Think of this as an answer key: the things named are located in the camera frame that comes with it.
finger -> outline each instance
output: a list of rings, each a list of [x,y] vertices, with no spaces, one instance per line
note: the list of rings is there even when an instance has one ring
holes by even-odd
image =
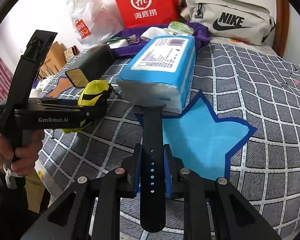
[[[39,157],[33,159],[26,158],[26,159],[17,160],[16,162],[12,163],[11,169],[13,172],[17,172],[17,173],[27,170],[29,168],[33,169],[35,166],[35,161],[38,158]]]
[[[18,172],[18,175],[19,176],[28,176],[32,173],[33,170],[34,170],[34,168],[28,168],[28,169]]]
[[[28,146],[19,147],[16,149],[16,156],[19,158],[34,158],[42,149],[42,141],[31,142]]]
[[[44,130],[34,130],[31,134],[31,141],[42,141],[44,139]]]
[[[3,134],[0,134],[0,153],[9,160],[11,160],[14,156],[14,152],[10,146],[10,143]]]

white wall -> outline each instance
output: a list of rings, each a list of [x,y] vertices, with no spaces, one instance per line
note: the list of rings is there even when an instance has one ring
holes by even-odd
[[[283,59],[300,65],[300,16],[290,5],[289,32]]]
[[[115,0],[103,0],[107,9],[121,19]],[[262,5],[275,18],[275,0],[244,0]],[[19,0],[0,25],[0,56],[12,72],[36,29],[58,32],[56,41],[67,48],[81,44],[74,36],[66,0]]]

white strap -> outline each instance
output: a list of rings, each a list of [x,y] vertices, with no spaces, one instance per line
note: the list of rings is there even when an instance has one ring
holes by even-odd
[[[22,178],[24,176],[19,176],[16,172],[13,172],[10,168],[8,168],[9,165],[11,167],[11,163],[12,162],[10,160],[5,161],[3,164],[3,170],[6,173],[5,179],[6,179],[7,187],[9,189],[16,189],[17,187],[16,187],[15,183],[12,184],[10,178],[11,177]]]

bag zipper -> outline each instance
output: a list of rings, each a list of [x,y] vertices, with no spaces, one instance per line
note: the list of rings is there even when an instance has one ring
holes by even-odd
[[[202,19],[203,18],[202,4],[203,3],[198,3],[198,8],[197,8],[197,11],[196,11],[196,13],[194,15],[194,17],[196,19]]]

tissue package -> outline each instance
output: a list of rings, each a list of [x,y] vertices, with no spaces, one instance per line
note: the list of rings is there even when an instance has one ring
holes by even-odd
[[[185,106],[196,57],[194,38],[155,37],[126,65],[117,83],[133,105],[163,106],[180,114]]]

